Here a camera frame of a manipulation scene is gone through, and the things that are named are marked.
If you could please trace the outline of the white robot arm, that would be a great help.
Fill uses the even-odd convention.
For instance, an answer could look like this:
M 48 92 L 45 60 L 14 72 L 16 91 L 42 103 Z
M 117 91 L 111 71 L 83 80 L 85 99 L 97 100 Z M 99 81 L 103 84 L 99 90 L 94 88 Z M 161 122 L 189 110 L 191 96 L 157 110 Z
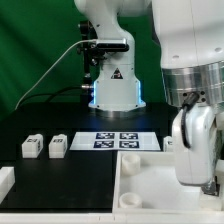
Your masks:
M 97 39 L 93 59 L 100 65 L 89 107 L 106 114 L 145 106 L 135 76 L 135 41 L 119 16 L 152 15 L 161 47 L 167 103 L 180 112 L 172 124 L 178 181 L 217 193 L 215 167 L 219 137 L 216 108 L 224 103 L 224 0 L 74 0 Z

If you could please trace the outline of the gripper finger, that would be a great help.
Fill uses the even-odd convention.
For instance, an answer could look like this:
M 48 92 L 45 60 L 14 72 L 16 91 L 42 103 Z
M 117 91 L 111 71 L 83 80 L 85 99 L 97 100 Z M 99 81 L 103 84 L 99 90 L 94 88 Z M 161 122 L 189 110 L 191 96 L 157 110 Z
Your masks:
M 217 183 L 217 180 L 214 179 L 209 184 L 206 184 L 202 187 L 202 191 L 206 195 L 218 196 L 219 195 L 220 185 Z

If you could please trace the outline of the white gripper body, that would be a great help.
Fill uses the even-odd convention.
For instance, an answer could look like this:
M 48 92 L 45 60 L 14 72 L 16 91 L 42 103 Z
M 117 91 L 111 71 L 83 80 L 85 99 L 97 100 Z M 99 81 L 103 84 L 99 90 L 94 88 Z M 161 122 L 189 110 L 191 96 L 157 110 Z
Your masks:
M 195 105 L 186 113 L 186 135 L 190 144 L 186 148 L 181 134 L 180 110 L 172 124 L 172 147 L 178 181 L 186 186 L 205 186 L 215 176 L 222 137 L 216 126 L 216 115 L 211 106 Z

